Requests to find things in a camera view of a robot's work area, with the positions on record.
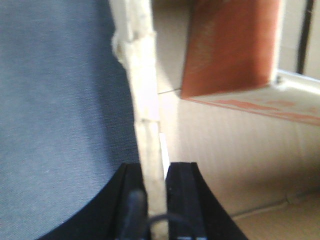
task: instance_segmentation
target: blue fabric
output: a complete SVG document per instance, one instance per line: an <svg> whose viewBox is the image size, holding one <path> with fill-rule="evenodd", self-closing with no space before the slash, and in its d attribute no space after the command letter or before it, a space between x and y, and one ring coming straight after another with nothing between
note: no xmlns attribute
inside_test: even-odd
<svg viewBox="0 0 320 240"><path fill-rule="evenodd" d="M65 222L137 162L105 0L0 3L0 239Z"/></svg>

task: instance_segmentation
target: cardboard box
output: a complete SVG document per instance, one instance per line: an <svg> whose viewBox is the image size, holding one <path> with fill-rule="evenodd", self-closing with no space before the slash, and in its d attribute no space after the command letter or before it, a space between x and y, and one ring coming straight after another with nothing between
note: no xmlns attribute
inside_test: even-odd
<svg viewBox="0 0 320 240"><path fill-rule="evenodd" d="M316 24L319 4L314 11L311 35L318 31ZM219 107L247 111L286 120L320 125L320 81L279 70L279 56L288 59L298 49L297 42L302 34L304 4L297 4L295 11L300 16L285 18L283 0L196 0L191 11L189 42L186 51L181 97ZM292 27L288 22L296 20ZM318 41L311 38L310 47ZM307 73L320 61L310 50L307 58ZM289 58L293 62L281 61L292 70L299 64L299 54Z"/></svg>

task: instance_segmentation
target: cardboard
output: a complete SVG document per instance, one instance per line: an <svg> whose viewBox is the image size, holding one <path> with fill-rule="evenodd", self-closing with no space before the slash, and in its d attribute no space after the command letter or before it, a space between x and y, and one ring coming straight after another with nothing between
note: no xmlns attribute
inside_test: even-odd
<svg viewBox="0 0 320 240"><path fill-rule="evenodd" d="M290 14L284 19L285 38L282 38L279 61L286 71L296 67L295 62L288 60L296 54L299 45L296 23L303 17L305 4L299 0L290 2L285 8ZM320 127L181 99L182 56L188 44L186 25L191 9L192 2L188 0L153 3L160 129L165 134L170 161L197 162L210 189L228 213L237 219L245 233L254 233L253 221L245 229L241 216L256 210L270 211L270 206L282 207L284 203L285 208L289 207L297 196L319 189ZM281 89L279 81L278 86L273 86L279 89L278 93L286 88L296 91L300 77L285 71L280 74L287 85ZM281 102L284 110L286 105L287 102ZM270 228L272 236L288 230L281 226Z"/></svg>
<svg viewBox="0 0 320 240"><path fill-rule="evenodd" d="M181 97L320 125L320 81L278 71L281 32L284 39L288 33L294 36L282 43L286 59L292 53L292 59L297 58L300 36L299 28L287 23L282 31L284 9L282 0L195 1ZM302 4L297 9L304 13ZM318 31L314 26L312 29L311 37ZM313 37L310 47L316 49L318 42ZM317 50L309 51L306 72L312 76L317 76L316 56ZM287 65L288 69L293 69L294 64L296 61L281 61L281 66Z"/></svg>

